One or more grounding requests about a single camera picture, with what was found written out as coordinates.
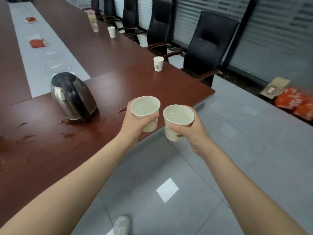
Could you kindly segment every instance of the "white paper cup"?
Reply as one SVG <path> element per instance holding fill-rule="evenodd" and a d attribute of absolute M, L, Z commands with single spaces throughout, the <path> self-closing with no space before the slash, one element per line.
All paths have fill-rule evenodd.
<path fill-rule="evenodd" d="M 161 102 L 153 96 L 142 96 L 137 98 L 131 103 L 131 112 L 137 118 L 143 118 L 155 112 L 159 112 Z M 150 133 L 157 128 L 157 120 L 151 122 L 146 127 L 143 128 L 143 132 Z"/>
<path fill-rule="evenodd" d="M 185 127 L 189 127 L 194 121 L 194 113 L 186 106 L 182 105 L 171 105 L 163 110 L 163 116 L 165 121 L 165 134 L 166 137 L 173 141 L 178 142 L 183 140 L 181 134 L 178 134 L 169 128 L 170 124 L 179 124 Z"/>
<path fill-rule="evenodd" d="M 162 71 L 164 58 L 163 57 L 154 57 L 153 61 L 154 61 L 154 70 L 157 72 Z"/>
<path fill-rule="evenodd" d="M 114 26 L 109 26 L 108 27 L 108 31 L 109 31 L 110 37 L 111 38 L 115 38 L 115 27 Z"/>

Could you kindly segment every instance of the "red snack bag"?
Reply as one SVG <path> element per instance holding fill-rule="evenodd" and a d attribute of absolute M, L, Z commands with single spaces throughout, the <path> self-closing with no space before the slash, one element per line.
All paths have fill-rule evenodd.
<path fill-rule="evenodd" d="M 32 46 L 33 48 L 40 48 L 40 47 L 45 47 L 45 43 L 43 39 L 32 39 L 31 41 L 29 41 L 30 46 Z"/>
<path fill-rule="evenodd" d="M 27 20 L 28 22 L 34 22 L 34 21 L 37 21 L 37 20 L 36 20 L 36 18 L 35 18 L 35 17 L 33 17 L 33 16 L 26 17 L 26 20 Z"/>
<path fill-rule="evenodd" d="M 275 106 L 292 110 L 301 105 L 306 97 L 306 94 L 299 92 L 294 87 L 287 87 L 283 93 L 276 98 Z"/>
<path fill-rule="evenodd" d="M 305 100 L 293 111 L 293 114 L 308 121 L 313 120 L 313 97 Z"/>

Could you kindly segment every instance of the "forearm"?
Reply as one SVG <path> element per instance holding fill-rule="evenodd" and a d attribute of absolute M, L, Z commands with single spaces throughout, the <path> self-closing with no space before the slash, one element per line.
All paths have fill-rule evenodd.
<path fill-rule="evenodd" d="M 203 157 L 245 234 L 306 234 L 215 143 Z"/>
<path fill-rule="evenodd" d="M 26 205 L 0 234 L 70 234 L 127 151 L 119 136 Z"/>

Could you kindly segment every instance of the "foot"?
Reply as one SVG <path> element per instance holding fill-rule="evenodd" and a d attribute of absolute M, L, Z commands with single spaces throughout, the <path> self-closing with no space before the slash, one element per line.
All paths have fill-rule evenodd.
<path fill-rule="evenodd" d="M 131 226 L 131 219 L 128 216 L 122 215 L 117 218 L 114 228 L 114 235 L 128 235 L 129 228 Z"/>

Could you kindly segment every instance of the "kettle handle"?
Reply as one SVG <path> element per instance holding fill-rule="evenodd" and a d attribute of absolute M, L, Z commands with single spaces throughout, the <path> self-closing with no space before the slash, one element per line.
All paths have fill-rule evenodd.
<path fill-rule="evenodd" d="M 86 109 L 83 101 L 81 100 L 74 84 L 70 81 L 64 81 L 60 84 L 61 88 L 64 90 L 66 98 L 73 105 L 75 110 L 80 116 L 82 121 L 88 121 L 90 119 L 90 114 Z"/>

